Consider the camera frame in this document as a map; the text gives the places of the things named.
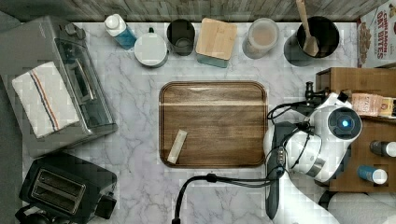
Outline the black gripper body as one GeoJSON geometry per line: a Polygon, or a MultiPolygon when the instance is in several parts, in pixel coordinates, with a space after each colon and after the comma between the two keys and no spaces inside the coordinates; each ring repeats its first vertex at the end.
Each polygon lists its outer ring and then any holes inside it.
{"type": "Polygon", "coordinates": [[[313,105],[319,106],[321,105],[328,97],[329,89],[325,88],[322,91],[314,91],[314,86],[312,81],[307,81],[305,83],[305,100],[313,105]]]}

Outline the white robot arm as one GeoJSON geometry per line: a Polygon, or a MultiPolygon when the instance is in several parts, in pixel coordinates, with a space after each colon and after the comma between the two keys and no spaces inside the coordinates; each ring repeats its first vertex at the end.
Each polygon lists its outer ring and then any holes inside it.
{"type": "Polygon", "coordinates": [[[304,115],[301,122],[273,123],[263,139],[266,175],[266,215],[274,224],[339,224],[325,208],[302,193],[290,172],[328,182],[344,166],[351,143],[361,133],[360,116],[343,93],[313,90],[307,82],[305,100],[286,104],[304,115]]]}

